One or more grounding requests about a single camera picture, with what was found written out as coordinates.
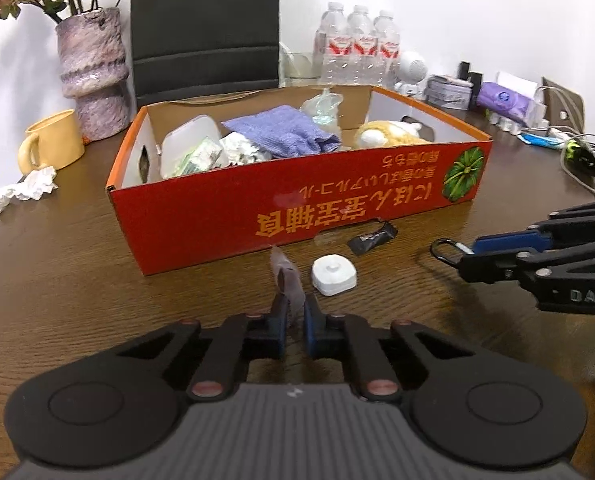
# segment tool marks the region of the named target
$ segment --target black carabiner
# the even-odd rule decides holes
[[[469,249],[467,246],[465,246],[463,243],[451,240],[451,238],[439,238],[438,240],[435,240],[429,248],[429,250],[431,251],[431,255],[433,256],[433,258],[436,258],[443,264],[450,265],[454,269],[457,269],[457,264],[459,263],[459,261],[455,262],[453,260],[449,260],[446,256],[440,254],[437,248],[439,248],[442,245],[450,245],[454,249],[460,251],[462,254],[473,254],[473,251]]]

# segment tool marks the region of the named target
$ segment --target purple tissue pack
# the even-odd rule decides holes
[[[527,124],[534,102],[533,99],[492,82],[482,83],[477,96],[477,104],[481,107],[521,124]]]

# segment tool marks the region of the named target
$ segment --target green leaf graphic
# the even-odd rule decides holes
[[[444,176],[444,198],[457,202],[471,191],[477,184],[485,161],[484,152],[478,146],[462,152]]]

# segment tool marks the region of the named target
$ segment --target blue towel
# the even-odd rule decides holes
[[[289,105],[222,124],[277,158],[329,153],[340,146],[335,134],[322,131],[309,116]]]

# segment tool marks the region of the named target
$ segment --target red cardboard box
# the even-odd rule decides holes
[[[321,91],[288,87],[163,102],[139,111],[107,190],[144,274],[473,199],[490,137],[429,105],[367,86],[333,88],[344,96],[338,116],[344,144],[350,145],[366,121],[404,117],[430,126],[434,144],[326,153],[161,178],[158,145],[190,119],[206,114],[219,123],[281,104],[299,108]]]

